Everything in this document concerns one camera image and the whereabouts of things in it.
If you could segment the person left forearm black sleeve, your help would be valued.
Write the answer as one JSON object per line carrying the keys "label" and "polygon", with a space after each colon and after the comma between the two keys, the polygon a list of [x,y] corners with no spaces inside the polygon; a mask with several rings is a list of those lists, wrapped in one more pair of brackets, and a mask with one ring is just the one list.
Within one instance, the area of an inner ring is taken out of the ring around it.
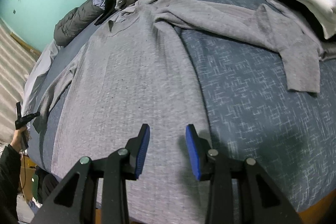
{"label": "person left forearm black sleeve", "polygon": [[1,155],[1,221],[18,223],[17,195],[20,182],[21,156],[9,144]]}

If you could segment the person left hand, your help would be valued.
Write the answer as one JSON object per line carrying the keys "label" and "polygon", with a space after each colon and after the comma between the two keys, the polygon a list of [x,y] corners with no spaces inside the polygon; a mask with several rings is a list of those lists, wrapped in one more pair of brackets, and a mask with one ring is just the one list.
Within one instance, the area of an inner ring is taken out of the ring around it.
{"label": "person left hand", "polygon": [[27,126],[23,126],[20,129],[14,131],[14,135],[10,145],[17,152],[20,152],[22,150],[22,135],[25,135],[26,131]]}

